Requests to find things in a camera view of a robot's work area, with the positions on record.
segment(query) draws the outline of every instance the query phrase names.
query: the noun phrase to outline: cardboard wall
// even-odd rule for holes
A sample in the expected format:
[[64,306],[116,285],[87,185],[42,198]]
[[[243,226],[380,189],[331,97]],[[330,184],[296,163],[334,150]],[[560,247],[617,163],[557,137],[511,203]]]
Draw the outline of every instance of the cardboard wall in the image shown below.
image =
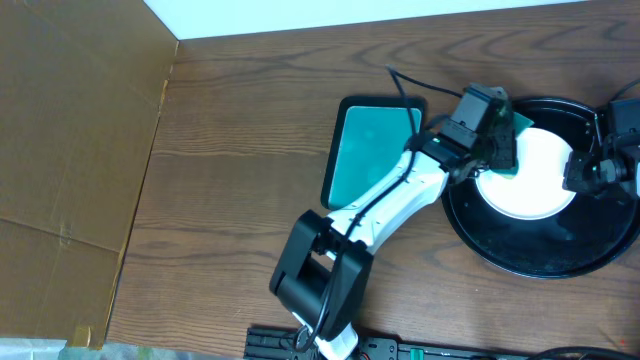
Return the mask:
[[102,345],[177,41],[142,1],[0,2],[0,337]]

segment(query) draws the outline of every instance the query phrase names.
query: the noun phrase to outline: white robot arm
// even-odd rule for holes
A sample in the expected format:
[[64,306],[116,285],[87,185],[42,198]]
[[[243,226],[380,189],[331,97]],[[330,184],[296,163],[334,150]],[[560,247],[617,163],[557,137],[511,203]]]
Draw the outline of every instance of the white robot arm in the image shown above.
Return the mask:
[[[303,214],[269,284],[311,331],[303,348],[315,342],[327,359],[346,359],[358,343],[351,319],[382,243],[411,215],[435,202],[447,184],[466,179],[479,167],[513,166],[515,133],[506,94],[472,84],[439,133],[413,136],[397,165],[364,195],[324,218],[311,210]],[[334,259],[332,269],[311,252]]]

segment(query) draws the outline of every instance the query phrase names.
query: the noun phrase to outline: wood grain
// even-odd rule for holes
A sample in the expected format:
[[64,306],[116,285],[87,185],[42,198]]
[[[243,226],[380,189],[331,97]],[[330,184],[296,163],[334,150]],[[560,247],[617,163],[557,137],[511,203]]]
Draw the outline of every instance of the wood grain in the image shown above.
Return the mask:
[[[462,89],[599,105],[640,72],[640,2],[601,1],[183,41],[109,340],[241,356],[252,324],[296,326],[268,280],[296,218],[320,207],[338,104],[393,94],[383,65]],[[456,99],[407,86],[430,114]],[[640,351],[640,249],[580,278],[496,269],[440,204],[379,251],[357,324],[405,340]]]

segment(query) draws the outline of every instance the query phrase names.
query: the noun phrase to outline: wire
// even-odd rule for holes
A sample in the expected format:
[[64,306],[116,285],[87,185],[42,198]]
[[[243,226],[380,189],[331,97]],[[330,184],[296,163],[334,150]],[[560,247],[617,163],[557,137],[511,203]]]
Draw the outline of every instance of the wire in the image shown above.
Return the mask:
[[534,355],[530,357],[528,360],[553,359],[558,355],[566,355],[566,354],[598,355],[598,356],[603,356],[608,359],[614,359],[614,360],[638,360],[638,358],[633,355],[621,353],[619,351],[600,349],[600,348],[594,348],[589,346],[570,346],[570,347],[555,348],[555,349],[543,351],[538,355]]
[[404,74],[401,74],[401,73],[397,72],[393,68],[391,68],[391,70],[389,70],[389,71],[393,71],[396,74],[396,76],[398,76],[399,78],[407,80],[408,82],[410,82],[412,84],[416,84],[418,86],[422,86],[423,88],[427,88],[429,90],[434,90],[434,91],[440,91],[442,93],[453,95],[453,96],[459,97],[459,98],[462,97],[462,94],[460,94],[458,92],[455,92],[455,91],[452,91],[452,90],[449,90],[449,89],[445,89],[445,88],[441,88],[439,86],[429,85],[427,83],[423,83],[422,81],[418,81],[416,79],[412,79],[412,78],[408,77],[407,75],[404,75]]
[[595,136],[598,137],[598,146],[602,146],[602,134],[600,133],[600,118],[598,117],[598,110],[595,110],[593,112],[593,123],[595,124],[596,127],[596,134]]
[[615,95],[613,95],[613,97],[611,98],[611,100],[609,100],[609,102],[613,102],[613,101],[618,100],[618,98],[620,98],[620,96],[624,95],[624,93],[626,93],[629,89],[631,89],[632,87],[634,87],[634,86],[636,86],[638,84],[640,84],[640,79],[636,79],[636,80],[628,83],[622,89],[620,89]]
[[[280,338],[280,341],[278,341],[278,345],[280,346],[281,349],[283,350],[295,350],[295,345],[293,344],[293,341],[295,341],[296,335],[298,334],[298,332],[295,332],[291,337],[288,337],[289,335],[291,335],[291,333],[289,334],[285,334],[283,337]],[[320,358],[320,350],[318,349],[318,347],[314,348],[313,351],[308,355],[308,359],[309,360],[317,360]]]
[[[411,111],[411,106],[409,104],[409,99],[407,98],[407,94],[404,92],[404,89],[402,88],[402,85],[400,84],[400,81],[398,80],[399,77],[402,78],[402,79],[405,79],[405,80],[407,80],[409,82],[412,82],[414,84],[417,84],[417,85],[420,85],[420,86],[424,86],[424,87],[427,87],[427,88],[432,89],[432,90],[444,91],[446,93],[449,93],[449,94],[452,94],[452,95],[455,95],[455,96],[458,96],[458,97],[462,96],[462,95],[457,94],[457,93],[455,93],[453,91],[450,91],[450,90],[441,89],[441,88],[438,88],[438,87],[435,87],[435,86],[424,84],[424,83],[419,82],[417,80],[413,80],[413,79],[409,78],[408,76],[405,76],[405,75],[402,75],[402,74],[398,73],[390,65],[387,65],[386,68],[389,71],[389,74],[391,75],[391,78],[393,79],[393,82],[396,85],[396,88],[398,89],[398,92],[400,93],[400,97],[402,98],[402,101],[404,103],[405,108],[407,109],[407,114],[409,115],[409,123],[411,125],[411,135],[412,136],[416,136],[418,134],[418,131],[416,129],[416,123],[415,123],[415,119],[413,118],[413,113]],[[335,269],[339,269],[340,268],[340,264],[342,263],[342,256],[344,255],[344,251],[347,248],[346,242],[348,241],[349,237],[351,236],[351,234],[355,230],[356,226],[358,226],[360,224],[360,221],[365,217],[367,212],[369,212],[369,210],[371,210],[374,206],[376,206],[376,204],[378,202],[380,202],[380,200],[384,199],[393,190],[395,190],[400,184],[402,184],[404,181],[407,180],[407,178],[409,177],[409,174],[411,173],[411,169],[413,168],[413,164],[415,163],[415,159],[416,159],[416,152],[412,151],[411,152],[411,158],[409,159],[409,165],[407,166],[407,169],[404,171],[402,176],[400,176],[400,178],[398,178],[398,180],[396,180],[396,182],[394,182],[391,186],[389,186],[387,189],[385,189],[385,191],[383,191],[380,195],[376,196],[373,200],[371,200],[371,202],[369,202],[360,212],[358,212],[354,216],[354,218],[351,221],[351,224],[349,224],[349,227],[347,228],[347,231],[345,232],[344,236],[341,237],[340,246],[338,248],[338,253],[336,254],[336,261],[335,261],[335,263],[333,265]],[[324,323],[326,322],[327,317],[329,316],[329,303],[331,302],[331,296],[333,295],[333,288],[334,288],[333,284],[336,281],[336,277],[337,277],[336,274],[337,274],[337,271],[332,271],[331,272],[331,276],[329,277],[329,281],[327,282],[327,286],[325,287],[325,290],[323,292],[322,307],[320,308],[320,315],[318,317],[318,321],[316,322],[316,326],[313,327],[313,330],[311,331],[311,334],[309,334],[309,337],[307,338],[307,340],[300,347],[298,347],[298,340],[300,338],[300,335],[302,334],[302,332],[305,329],[308,330],[309,328],[307,326],[301,326],[298,329],[298,331],[296,332],[293,344],[294,344],[294,349],[297,352],[306,352],[307,350],[309,350],[309,348],[311,348],[311,346],[313,345],[314,340],[316,339],[316,337],[318,336],[318,334],[322,330],[322,327],[324,326]]]

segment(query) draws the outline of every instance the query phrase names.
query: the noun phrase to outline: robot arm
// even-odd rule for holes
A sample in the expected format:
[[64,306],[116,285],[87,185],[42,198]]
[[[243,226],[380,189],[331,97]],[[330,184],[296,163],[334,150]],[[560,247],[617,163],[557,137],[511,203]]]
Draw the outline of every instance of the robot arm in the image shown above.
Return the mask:
[[[280,302],[308,329],[318,328],[315,343],[329,360],[345,359],[358,343],[351,320],[382,243],[416,211],[435,202],[447,184],[459,183],[479,168],[515,166],[513,112],[504,90],[472,84],[439,133],[422,131],[407,147],[398,164],[352,204],[325,218],[311,210],[303,214],[271,278],[269,288]],[[377,203],[363,211],[372,201]],[[312,252],[334,259],[332,269],[311,257]]]
[[597,198],[640,199],[639,112],[640,99],[607,105],[603,120],[608,126],[602,129],[607,136],[602,143],[594,141],[589,152],[571,153],[562,184],[565,190]]
[[[346,234],[356,214],[402,176],[410,158],[411,151],[405,151],[398,164],[380,182],[350,205],[331,212],[327,216],[333,220],[331,227],[342,235]],[[367,212],[349,240],[361,240],[367,251],[375,254],[411,215],[440,197],[448,179],[449,173],[440,167],[438,161],[418,152],[407,179]]]

